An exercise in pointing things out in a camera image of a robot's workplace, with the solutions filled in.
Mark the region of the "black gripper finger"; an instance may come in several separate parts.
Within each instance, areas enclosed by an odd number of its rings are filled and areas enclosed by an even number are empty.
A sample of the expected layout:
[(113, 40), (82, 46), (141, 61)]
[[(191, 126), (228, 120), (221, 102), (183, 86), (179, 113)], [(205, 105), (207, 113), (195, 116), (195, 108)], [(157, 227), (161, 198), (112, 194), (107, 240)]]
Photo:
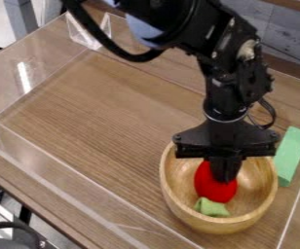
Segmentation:
[(237, 177), (243, 158), (241, 157), (211, 157), (211, 170), (219, 182), (229, 183)]

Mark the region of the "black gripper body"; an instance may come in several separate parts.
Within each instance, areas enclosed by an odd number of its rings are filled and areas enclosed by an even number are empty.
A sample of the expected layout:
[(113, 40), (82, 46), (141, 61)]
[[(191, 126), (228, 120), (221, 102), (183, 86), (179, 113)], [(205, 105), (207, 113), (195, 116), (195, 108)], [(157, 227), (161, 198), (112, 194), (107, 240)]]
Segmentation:
[(240, 158), (268, 157), (276, 153), (280, 135), (271, 129), (239, 121), (231, 124), (205, 121), (173, 137), (176, 157)]

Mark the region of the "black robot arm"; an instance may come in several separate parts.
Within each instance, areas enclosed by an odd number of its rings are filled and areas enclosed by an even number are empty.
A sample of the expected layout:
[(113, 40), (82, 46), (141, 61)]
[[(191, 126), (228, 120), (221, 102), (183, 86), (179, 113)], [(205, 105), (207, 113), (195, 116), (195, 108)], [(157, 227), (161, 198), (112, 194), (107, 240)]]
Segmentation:
[(276, 114), (266, 99), (275, 89), (275, 77), (264, 62), (258, 28), (221, 0), (101, 1), (125, 13), (128, 27), (148, 52), (127, 51), (81, 1), (62, 0), (85, 30), (115, 55), (148, 62), (167, 50), (180, 49), (196, 57), (207, 79), (207, 121), (175, 135), (176, 156), (208, 160), (216, 180), (231, 182), (243, 162), (272, 156), (279, 141), (274, 125), (258, 124), (250, 115), (256, 104)]

